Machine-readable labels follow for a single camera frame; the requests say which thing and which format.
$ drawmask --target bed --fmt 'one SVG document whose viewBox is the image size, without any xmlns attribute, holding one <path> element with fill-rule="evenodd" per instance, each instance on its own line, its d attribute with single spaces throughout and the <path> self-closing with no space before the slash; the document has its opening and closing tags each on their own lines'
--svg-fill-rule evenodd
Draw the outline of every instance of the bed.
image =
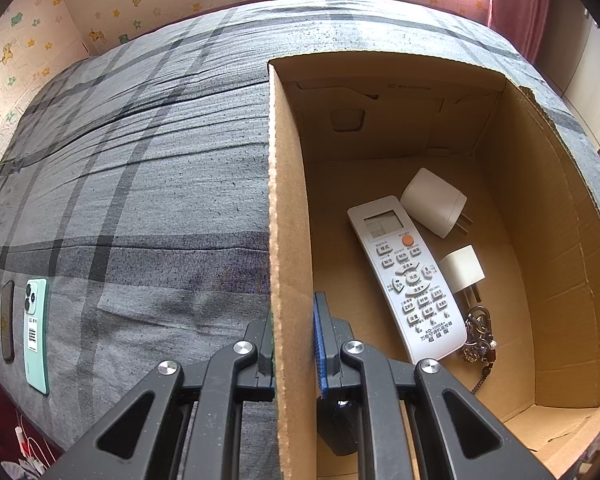
<svg viewBox="0 0 600 480">
<path fill-rule="evenodd" d="M 390 0 L 277 0 L 164 27 L 64 70 L 0 164 L 0 292 L 14 280 L 0 382 L 67 448 L 166 357 L 208 359 L 269 308 L 267 61 L 318 51 L 446 57 L 531 88 L 600 205 L 600 160 L 500 36 Z M 50 395 L 22 367 L 24 287 L 49 279 Z M 242 478 L 279 477 L 273 404 L 245 407 Z"/>
</svg>

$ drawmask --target black phone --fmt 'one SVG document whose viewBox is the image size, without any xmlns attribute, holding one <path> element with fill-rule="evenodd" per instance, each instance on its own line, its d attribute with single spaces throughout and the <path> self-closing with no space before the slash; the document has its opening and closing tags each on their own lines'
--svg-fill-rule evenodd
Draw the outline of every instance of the black phone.
<svg viewBox="0 0 600 480">
<path fill-rule="evenodd" d="M 13 280 L 4 284 L 0 298 L 0 334 L 2 335 L 2 358 L 13 361 Z"/>
</svg>

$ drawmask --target air conditioner remote control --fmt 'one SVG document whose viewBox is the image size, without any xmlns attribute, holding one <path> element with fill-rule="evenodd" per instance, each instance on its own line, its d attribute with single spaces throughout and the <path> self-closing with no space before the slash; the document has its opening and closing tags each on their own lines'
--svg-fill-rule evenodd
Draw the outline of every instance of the air conditioner remote control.
<svg viewBox="0 0 600 480">
<path fill-rule="evenodd" d="M 347 211 L 412 363 L 442 359 L 466 342 L 464 319 L 442 273 L 395 196 Z"/>
</svg>

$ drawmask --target red curtain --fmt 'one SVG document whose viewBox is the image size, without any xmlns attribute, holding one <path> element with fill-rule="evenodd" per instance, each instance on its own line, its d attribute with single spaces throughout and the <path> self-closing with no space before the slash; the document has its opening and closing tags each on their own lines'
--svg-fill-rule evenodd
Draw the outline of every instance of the red curtain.
<svg viewBox="0 0 600 480">
<path fill-rule="evenodd" d="M 551 0 L 491 0 L 489 27 L 533 63 L 538 56 Z"/>
</svg>

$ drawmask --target smartphone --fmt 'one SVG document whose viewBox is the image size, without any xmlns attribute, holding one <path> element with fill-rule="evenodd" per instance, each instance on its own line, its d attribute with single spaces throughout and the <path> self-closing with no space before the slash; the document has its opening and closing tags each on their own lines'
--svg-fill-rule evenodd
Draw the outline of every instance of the smartphone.
<svg viewBox="0 0 600 480">
<path fill-rule="evenodd" d="M 46 379 L 46 280 L 27 282 L 24 299 L 24 369 L 27 383 L 49 393 Z"/>
<path fill-rule="evenodd" d="M 0 334 L 2 336 L 2 358 L 13 361 L 13 280 L 4 284 L 0 297 Z"/>
</svg>

